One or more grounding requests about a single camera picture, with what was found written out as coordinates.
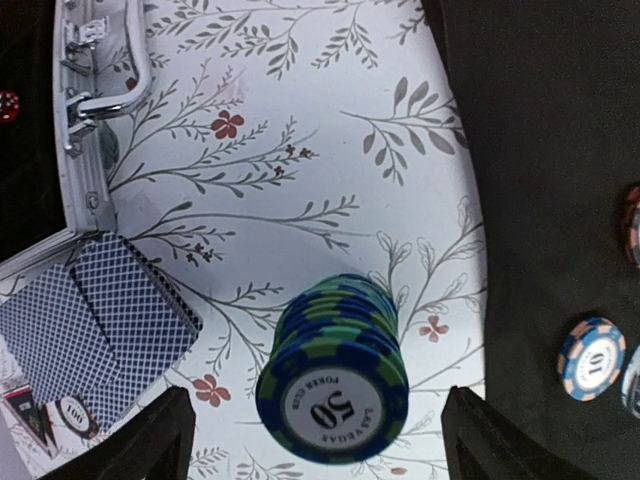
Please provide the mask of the blue peach chips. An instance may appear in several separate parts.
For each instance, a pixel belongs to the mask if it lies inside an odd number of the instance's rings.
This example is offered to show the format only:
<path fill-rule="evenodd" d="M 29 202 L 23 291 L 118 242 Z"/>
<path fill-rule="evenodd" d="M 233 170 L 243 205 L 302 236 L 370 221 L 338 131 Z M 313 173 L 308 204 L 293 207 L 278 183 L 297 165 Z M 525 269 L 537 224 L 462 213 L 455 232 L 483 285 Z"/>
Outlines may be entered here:
<path fill-rule="evenodd" d="M 557 359 L 565 392 L 580 402 L 594 400 L 618 378 L 626 354 L 626 339 L 610 320 L 594 316 L 568 334 Z"/>

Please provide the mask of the red white poker chips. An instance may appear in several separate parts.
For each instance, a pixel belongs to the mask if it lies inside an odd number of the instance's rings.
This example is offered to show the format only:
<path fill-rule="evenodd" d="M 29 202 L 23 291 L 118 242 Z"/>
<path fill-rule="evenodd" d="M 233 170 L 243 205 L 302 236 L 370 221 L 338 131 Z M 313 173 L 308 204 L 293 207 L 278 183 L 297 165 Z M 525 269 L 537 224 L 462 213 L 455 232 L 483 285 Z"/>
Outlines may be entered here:
<path fill-rule="evenodd" d="M 639 184 L 629 189 L 622 216 L 622 241 L 628 260 L 639 268 Z"/>

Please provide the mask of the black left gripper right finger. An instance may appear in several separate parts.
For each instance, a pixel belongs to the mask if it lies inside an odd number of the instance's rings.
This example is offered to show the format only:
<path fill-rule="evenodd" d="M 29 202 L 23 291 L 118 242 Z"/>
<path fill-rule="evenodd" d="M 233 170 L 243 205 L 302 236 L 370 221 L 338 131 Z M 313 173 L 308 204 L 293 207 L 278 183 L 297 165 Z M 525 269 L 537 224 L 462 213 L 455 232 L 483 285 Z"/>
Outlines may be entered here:
<path fill-rule="evenodd" d="M 452 479 L 593 477 L 528 437 L 468 387 L 450 389 L 442 434 Z"/>

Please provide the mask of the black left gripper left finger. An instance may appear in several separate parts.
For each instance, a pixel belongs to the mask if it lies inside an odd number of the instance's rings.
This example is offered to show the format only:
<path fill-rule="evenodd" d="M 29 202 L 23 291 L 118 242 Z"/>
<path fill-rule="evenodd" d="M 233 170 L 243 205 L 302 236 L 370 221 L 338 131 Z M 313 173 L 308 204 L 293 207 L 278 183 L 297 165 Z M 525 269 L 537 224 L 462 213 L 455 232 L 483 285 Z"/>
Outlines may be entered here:
<path fill-rule="evenodd" d="M 185 479 L 196 415 L 189 392 L 171 387 L 100 445 L 45 477 L 59 479 Z"/>

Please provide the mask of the grey playing card deck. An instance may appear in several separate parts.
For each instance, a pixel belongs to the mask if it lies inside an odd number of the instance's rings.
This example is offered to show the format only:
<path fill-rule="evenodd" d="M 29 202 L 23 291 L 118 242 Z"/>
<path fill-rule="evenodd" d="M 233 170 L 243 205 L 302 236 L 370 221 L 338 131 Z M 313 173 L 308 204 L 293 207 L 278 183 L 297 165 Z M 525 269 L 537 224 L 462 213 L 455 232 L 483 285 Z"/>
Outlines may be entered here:
<path fill-rule="evenodd" d="M 75 396 L 103 430 L 184 356 L 202 327 L 146 257 L 112 232 L 1 306 L 1 335 L 36 402 Z"/>

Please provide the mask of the blue peach poker chip stack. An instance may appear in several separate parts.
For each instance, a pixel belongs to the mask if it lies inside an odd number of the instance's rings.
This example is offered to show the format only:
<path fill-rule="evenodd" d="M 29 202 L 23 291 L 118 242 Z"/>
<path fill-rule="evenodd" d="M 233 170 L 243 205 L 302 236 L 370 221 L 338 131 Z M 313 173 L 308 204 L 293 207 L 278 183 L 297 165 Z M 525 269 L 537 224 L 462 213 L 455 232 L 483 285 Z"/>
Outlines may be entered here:
<path fill-rule="evenodd" d="M 634 351 L 624 373 L 621 384 L 621 401 L 626 409 L 635 418 L 640 418 L 639 406 L 639 382 L 640 382 L 640 347 Z"/>

